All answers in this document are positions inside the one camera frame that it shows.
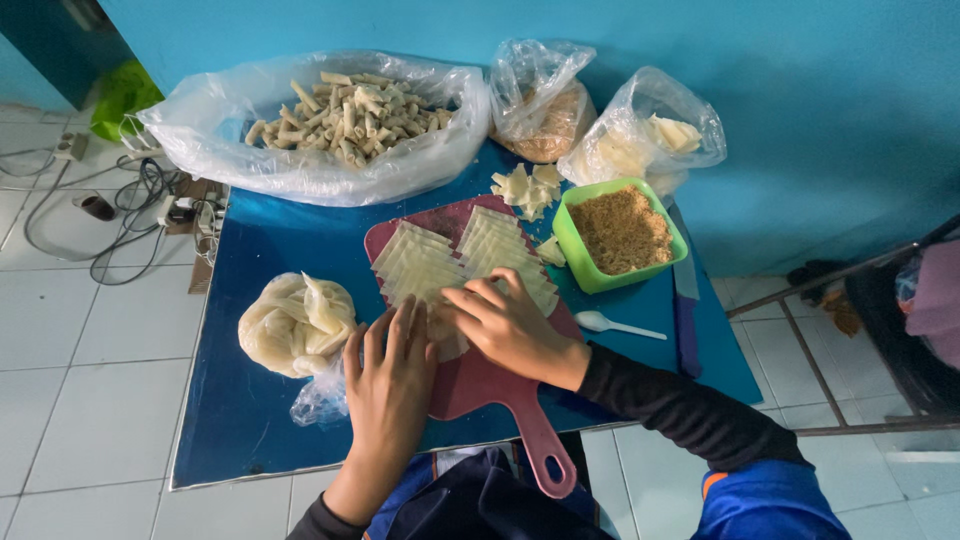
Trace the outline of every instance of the knife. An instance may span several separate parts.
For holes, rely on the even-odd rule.
[[[693,323],[693,309],[700,300],[697,271],[693,267],[693,245],[690,244],[690,235],[677,205],[671,205],[667,213],[690,252],[684,260],[673,265],[673,322],[677,335],[677,370],[691,379],[697,379],[704,370],[697,359],[697,331]]]

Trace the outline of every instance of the plastic bag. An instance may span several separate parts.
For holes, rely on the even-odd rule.
[[[335,282],[288,272],[270,280],[237,325],[254,362],[299,379],[326,371],[356,328],[353,299]]]
[[[508,39],[490,67],[491,138],[534,163],[566,154],[596,119],[587,89],[575,76],[596,51],[568,41]]]
[[[324,428],[331,422],[349,415],[347,385],[344,379],[344,361],[341,352],[330,360],[330,365],[313,376],[290,407],[290,418],[301,427],[318,424]]]
[[[241,135],[255,118],[274,119],[320,72],[374,73],[410,83],[411,93],[454,112],[446,129],[404,140],[360,170],[326,152],[255,148]],[[180,169],[225,184],[297,201],[358,207],[396,201],[446,184],[487,136],[490,97],[477,67],[457,67],[375,51],[317,52],[245,63],[185,78],[166,101],[137,115]]]
[[[701,137],[699,147],[687,153],[673,151],[648,121],[653,114],[692,125]],[[726,157],[727,140],[713,107],[666,73],[648,66],[620,87],[557,168],[576,185],[660,175],[652,180],[659,184],[655,190],[662,197],[685,180],[686,169],[709,167]]]
[[[104,77],[102,95],[90,117],[90,131],[106,140],[119,142],[121,129],[131,135],[133,131],[143,129],[139,121],[133,119],[127,120],[133,123],[133,129],[129,124],[124,127],[127,114],[160,101],[163,101],[163,94],[147,70],[139,61],[125,61]]]

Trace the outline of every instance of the hand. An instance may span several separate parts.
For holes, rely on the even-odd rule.
[[[499,280],[506,282],[506,293],[493,284]],[[553,330],[516,270],[494,268],[488,280],[471,280],[462,289],[443,288],[441,293],[453,307],[438,305],[438,313],[490,361],[528,379],[580,388],[590,348]]]
[[[412,295],[369,330],[358,327],[347,341],[344,376],[353,444],[324,492],[327,508],[344,521],[369,523],[396,487],[420,443],[436,371],[437,352],[426,337],[426,305]]]

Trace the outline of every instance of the green plastic container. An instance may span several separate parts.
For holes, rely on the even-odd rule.
[[[609,276],[597,269],[596,264],[593,263],[593,259],[590,258],[590,253],[587,251],[587,246],[584,245],[583,239],[580,238],[580,233],[577,232],[576,226],[573,225],[573,219],[570,217],[570,212],[566,209],[566,206],[578,205],[586,200],[599,197],[600,195],[613,193],[628,184],[635,185],[641,193],[646,195],[647,200],[650,201],[650,207],[666,220],[666,224],[670,228],[670,234],[673,236],[670,248],[673,250],[674,258],[668,262],[639,268],[626,274]],[[553,234],[557,236],[560,247],[564,250],[566,263],[570,265],[573,277],[576,278],[577,284],[579,284],[580,288],[587,294],[649,280],[671,264],[683,260],[687,253],[684,237],[677,231],[677,226],[673,224],[673,220],[667,215],[666,209],[660,203],[660,199],[654,194],[654,190],[650,185],[639,178],[621,178],[600,184],[584,185],[582,187],[569,189],[564,193],[564,197],[560,201],[560,207],[557,209],[557,215],[553,218]]]

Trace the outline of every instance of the white tiled floor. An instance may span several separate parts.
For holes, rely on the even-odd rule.
[[[65,128],[82,129],[85,121],[0,107],[0,153],[52,145]],[[90,170],[122,152],[91,141],[84,165]],[[2,162],[31,170],[43,159],[38,153]],[[65,178],[82,174],[80,166],[68,168]],[[77,188],[109,195],[131,177],[117,172]],[[40,185],[49,181],[48,174],[39,178]],[[0,176],[2,185],[36,182]],[[44,212],[41,238],[81,253],[109,243],[116,230],[69,213],[66,195]],[[10,236],[0,249],[0,540],[283,537],[335,471],[165,491],[203,308],[203,298],[185,294],[192,245],[164,238],[160,266],[127,285],[98,286],[85,264],[25,245],[21,209],[35,199],[0,190],[0,235]],[[114,254],[110,274],[135,273],[149,258],[146,244]],[[783,278],[713,283],[725,307],[786,287]],[[869,340],[849,340],[797,299],[788,305],[848,422],[905,413]],[[790,428],[833,425],[783,316],[767,307],[732,320],[764,400],[755,407]],[[583,439],[595,496],[621,538],[693,532],[703,461],[642,427],[593,430]],[[897,450],[955,450],[960,433],[805,438],[801,446],[854,538],[960,538],[960,466],[886,459]],[[55,511],[59,518],[50,520]]]

